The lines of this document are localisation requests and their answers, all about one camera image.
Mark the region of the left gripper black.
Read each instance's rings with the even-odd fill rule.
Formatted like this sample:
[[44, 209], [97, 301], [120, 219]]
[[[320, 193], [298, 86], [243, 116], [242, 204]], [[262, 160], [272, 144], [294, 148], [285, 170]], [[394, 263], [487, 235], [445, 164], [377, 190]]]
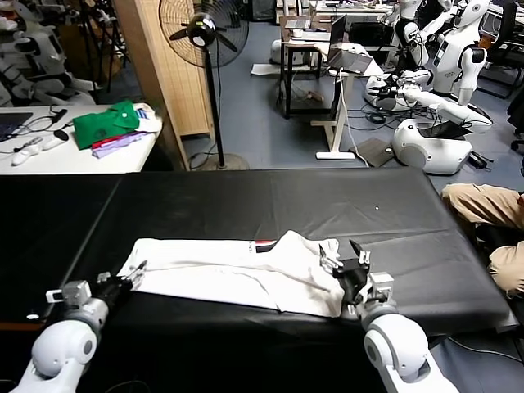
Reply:
[[132, 287], [139, 287], [143, 280], [147, 262], [132, 267], [124, 277], [112, 274], [99, 274], [96, 280], [93, 297], [102, 300], [106, 305], [115, 305], [122, 294], [129, 293]]

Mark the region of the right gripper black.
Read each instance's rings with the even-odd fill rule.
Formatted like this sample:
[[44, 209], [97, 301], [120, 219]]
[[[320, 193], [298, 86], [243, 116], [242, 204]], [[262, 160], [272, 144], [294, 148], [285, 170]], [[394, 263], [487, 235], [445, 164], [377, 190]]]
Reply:
[[345, 304], [354, 304], [359, 292], [367, 284], [371, 255], [371, 251], [365, 250], [354, 240], [350, 240], [350, 245], [357, 258], [349, 258], [341, 262], [319, 246], [320, 266], [325, 271], [333, 271], [333, 277], [339, 281], [344, 290]]

